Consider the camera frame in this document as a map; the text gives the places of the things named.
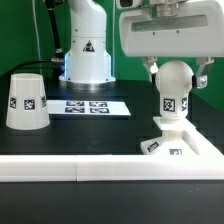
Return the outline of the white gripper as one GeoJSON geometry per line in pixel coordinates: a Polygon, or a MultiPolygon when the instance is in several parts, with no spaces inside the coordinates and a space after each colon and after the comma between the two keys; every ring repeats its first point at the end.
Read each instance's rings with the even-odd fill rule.
{"type": "Polygon", "coordinates": [[[167,17],[154,17],[150,6],[125,10],[120,14],[119,31],[123,52],[144,57],[151,82],[158,72],[156,57],[200,57],[192,87],[203,89],[213,57],[224,56],[224,0],[180,2],[178,14],[167,17]]]}

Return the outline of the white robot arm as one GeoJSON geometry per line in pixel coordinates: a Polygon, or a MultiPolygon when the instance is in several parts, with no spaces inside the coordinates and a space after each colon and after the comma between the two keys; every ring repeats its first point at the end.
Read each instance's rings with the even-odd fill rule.
{"type": "MultiPolygon", "coordinates": [[[[121,47],[129,57],[205,59],[224,56],[224,0],[115,0],[121,47]]],[[[68,0],[71,47],[63,84],[102,85],[111,76],[104,9],[93,0],[68,0]]]]}

